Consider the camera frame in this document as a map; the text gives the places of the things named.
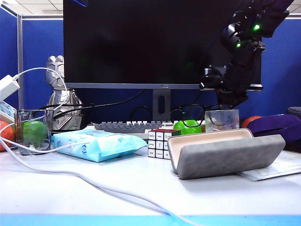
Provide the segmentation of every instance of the glass cup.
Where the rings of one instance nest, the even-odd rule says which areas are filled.
[[[50,149],[53,110],[15,111],[16,142],[39,151]],[[21,155],[39,154],[18,147]]]
[[[215,110],[205,112],[206,132],[239,128],[239,111]]]

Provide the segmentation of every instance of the purple bag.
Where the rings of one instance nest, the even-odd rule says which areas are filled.
[[[278,114],[251,121],[247,128],[254,137],[280,134],[286,142],[301,138],[301,119],[292,114]]]

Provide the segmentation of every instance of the wet wipes package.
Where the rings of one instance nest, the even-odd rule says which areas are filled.
[[[87,142],[86,144],[68,146],[57,152],[76,156],[95,162],[131,154],[147,143],[141,138],[128,134],[109,133],[95,129],[54,134],[51,139],[53,148]]]

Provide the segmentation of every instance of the orange ball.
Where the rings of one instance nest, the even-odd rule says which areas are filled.
[[[4,128],[5,126],[7,126],[8,123],[5,121],[0,121],[0,129]],[[15,133],[14,133],[14,129],[10,126],[7,127],[2,133],[1,133],[1,137],[4,137],[8,140],[14,140],[15,139]],[[0,144],[0,152],[4,151],[5,148]]]
[[[244,122],[243,122],[243,124],[241,125],[241,127],[242,128],[247,128],[247,126],[248,126],[248,124],[250,123],[250,122],[252,122],[253,120],[255,120],[255,119],[258,119],[258,118],[261,118],[262,116],[252,116],[252,117],[250,117],[250,118],[247,118],[246,120],[244,120]]]

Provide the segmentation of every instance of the glasses case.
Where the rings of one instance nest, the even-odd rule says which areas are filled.
[[[285,141],[281,135],[253,137],[243,128],[171,137],[167,145],[174,173],[192,179],[267,167]]]

